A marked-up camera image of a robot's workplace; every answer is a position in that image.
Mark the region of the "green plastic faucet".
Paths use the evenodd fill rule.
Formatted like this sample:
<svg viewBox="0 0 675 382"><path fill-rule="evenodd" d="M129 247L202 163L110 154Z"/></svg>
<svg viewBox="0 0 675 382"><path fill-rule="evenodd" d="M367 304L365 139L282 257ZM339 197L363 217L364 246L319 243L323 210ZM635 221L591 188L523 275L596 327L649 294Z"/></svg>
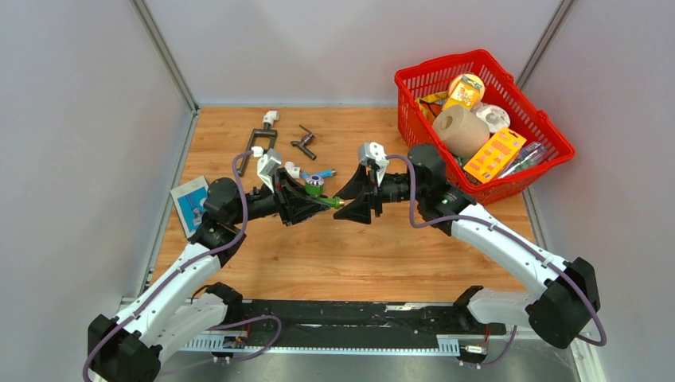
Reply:
<svg viewBox="0 0 675 382"><path fill-rule="evenodd" d="M324 191L325 180L317 174L309 175L305 178L305 191L311 197L328 204L333 209L340 209L345 205L345 201L340 197L327 197Z"/></svg>

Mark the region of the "red plastic shopping basket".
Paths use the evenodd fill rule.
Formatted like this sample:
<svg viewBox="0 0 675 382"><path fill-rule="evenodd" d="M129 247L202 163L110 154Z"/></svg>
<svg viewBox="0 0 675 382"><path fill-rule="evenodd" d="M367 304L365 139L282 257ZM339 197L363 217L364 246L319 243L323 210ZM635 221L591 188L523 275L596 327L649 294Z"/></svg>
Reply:
<svg viewBox="0 0 675 382"><path fill-rule="evenodd" d="M508 112L512 130L530 142L544 145L542 163L484 185L470 183L416 102L420 97L446 90L456 76L465 73L481 78L486 85L483 100ZM402 68L395 73L394 81L398 87L397 126L406 144L409 147L421 143L435 145L447 163L447 177L451 183L481 204L491 204L521 193L549 170L576 155L574 146L554 126L547 113L535 108L517 86L514 77L484 49L437 57Z"/></svg>

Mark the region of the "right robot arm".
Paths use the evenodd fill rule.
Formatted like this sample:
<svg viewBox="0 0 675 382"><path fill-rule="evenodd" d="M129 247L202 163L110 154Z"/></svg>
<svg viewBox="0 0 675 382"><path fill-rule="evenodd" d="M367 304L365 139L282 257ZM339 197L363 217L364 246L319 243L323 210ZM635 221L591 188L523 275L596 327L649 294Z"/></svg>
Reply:
<svg viewBox="0 0 675 382"><path fill-rule="evenodd" d="M388 173L394 157L376 142L358 151L357 171L337 196L349 200L336 220L371 224L392 202L408 202L413 228L433 227L477 248L508 271L523 292L499 292L482 286L469 289L454 311L456 326L474 333L484 324L503 323L531 328L542 340L566 349L575 339L594 346L607 343L599 319L601 307L594 267L578 257L572 261L525 239L473 197L450 183L446 164L431 144L419 144L399 155L408 170Z"/></svg>

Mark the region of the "blue faucet with white elbow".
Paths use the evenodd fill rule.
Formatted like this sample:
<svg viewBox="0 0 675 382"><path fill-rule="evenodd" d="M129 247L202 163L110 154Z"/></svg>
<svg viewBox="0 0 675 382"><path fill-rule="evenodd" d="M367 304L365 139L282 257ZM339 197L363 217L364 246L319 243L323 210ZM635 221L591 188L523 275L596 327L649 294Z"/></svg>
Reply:
<svg viewBox="0 0 675 382"><path fill-rule="evenodd" d="M284 169L294 178L294 179L303 179L306 180L308 177L317 175L322 178L333 177L336 175L337 171L333 169L307 173L302 171L300 166L296 166L293 162L286 162L284 164Z"/></svg>

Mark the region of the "long grey faucet white elbow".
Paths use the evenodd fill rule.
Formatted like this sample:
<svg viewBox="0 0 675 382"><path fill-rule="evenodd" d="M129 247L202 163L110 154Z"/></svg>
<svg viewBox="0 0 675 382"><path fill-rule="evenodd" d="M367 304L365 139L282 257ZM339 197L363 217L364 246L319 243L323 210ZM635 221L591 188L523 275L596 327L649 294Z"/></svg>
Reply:
<svg viewBox="0 0 675 382"><path fill-rule="evenodd" d="M262 127L251 131L245 151L252 150L259 138L267 138L268 145L264 151L273 149L278 138L278 131L274 128L275 123L280 119L280 113L277 110L267 111L263 117Z"/></svg>

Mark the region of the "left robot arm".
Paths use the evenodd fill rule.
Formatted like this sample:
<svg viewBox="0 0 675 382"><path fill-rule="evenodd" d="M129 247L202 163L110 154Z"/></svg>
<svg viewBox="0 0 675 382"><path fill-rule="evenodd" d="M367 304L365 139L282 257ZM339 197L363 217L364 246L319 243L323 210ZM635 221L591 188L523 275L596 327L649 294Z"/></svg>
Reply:
<svg viewBox="0 0 675 382"><path fill-rule="evenodd" d="M192 306L185 300L217 273L244 242L249 220L277 215L299 224L327 211L324 180L310 175L296 181L284 168L245 193L239 177L222 177L207 190L201 224L172 266L145 292L112 318L96 317L88 327L88 357L82 377L107 381L153 381L163 364L199 333L220 325L240 325L240 295L218 283Z"/></svg>

